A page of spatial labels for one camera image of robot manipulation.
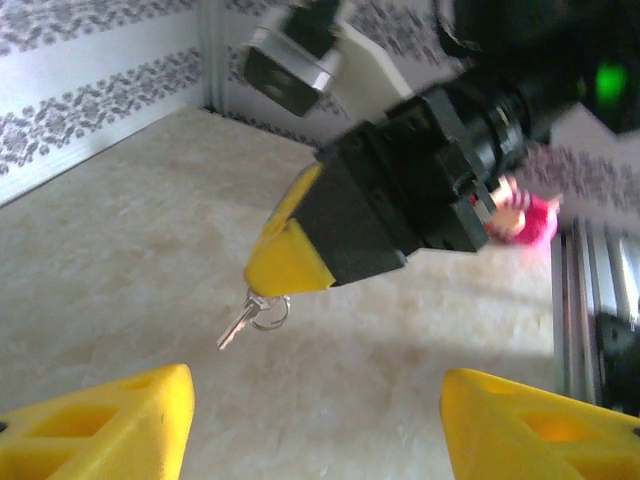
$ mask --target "green light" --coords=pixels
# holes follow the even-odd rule
[[[598,103],[614,106],[627,87],[627,71],[620,65],[601,65],[596,78]]]

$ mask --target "key ring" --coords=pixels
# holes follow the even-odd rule
[[[284,322],[286,322],[287,318],[289,317],[289,311],[291,310],[291,299],[288,296],[282,296],[282,297],[278,297],[278,301],[284,302],[285,312],[282,318],[271,322],[269,325],[260,325],[258,322],[256,322],[255,318],[252,318],[251,320],[249,320],[249,323],[251,324],[251,326],[261,332],[270,332],[284,325]],[[277,303],[278,302],[275,302],[271,308],[275,307]]]

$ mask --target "yellow 3d printed part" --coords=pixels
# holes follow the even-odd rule
[[[335,282],[304,231],[291,215],[322,169],[306,169],[265,225],[244,276],[251,290],[264,297],[326,290]]]
[[[440,414],[457,480],[640,479],[640,419],[472,370]]]
[[[177,480],[193,412],[173,365],[0,415],[0,479]]]

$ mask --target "wall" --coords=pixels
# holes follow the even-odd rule
[[[0,1],[0,205],[203,105],[198,5]]]
[[[311,145],[351,125],[331,98],[299,119],[252,90],[239,75],[238,51],[260,17],[282,0],[226,0],[224,109],[236,119]],[[357,0],[350,23],[384,47],[414,89],[459,70],[441,51],[430,3]],[[618,142],[582,108],[558,124],[553,148],[535,148],[521,184],[542,195],[563,192],[563,220],[588,215],[640,232],[640,139]]]

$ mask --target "doll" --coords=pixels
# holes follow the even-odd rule
[[[519,245],[549,243],[558,229],[562,196],[544,200],[527,190],[518,190],[516,179],[503,177],[492,193],[496,212],[487,224],[494,237]]]

